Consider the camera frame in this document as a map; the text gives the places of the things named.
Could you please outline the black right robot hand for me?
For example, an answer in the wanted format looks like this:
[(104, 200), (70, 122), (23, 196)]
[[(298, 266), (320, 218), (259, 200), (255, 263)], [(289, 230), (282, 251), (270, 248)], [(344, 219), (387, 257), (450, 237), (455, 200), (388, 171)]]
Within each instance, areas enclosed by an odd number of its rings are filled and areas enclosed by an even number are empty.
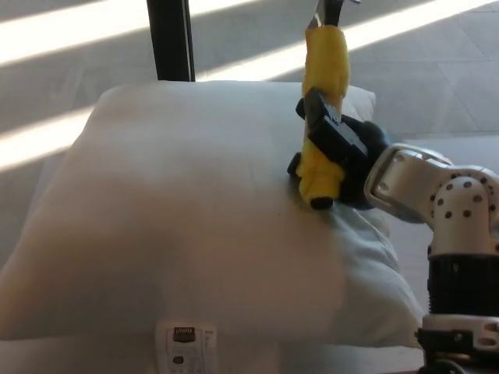
[(372, 210), (364, 193), (367, 176), (395, 138), (370, 121), (341, 115), (324, 91), (313, 87), (296, 105), (306, 121), (303, 148), (288, 165), (300, 195), (313, 210), (329, 210), (334, 202)]

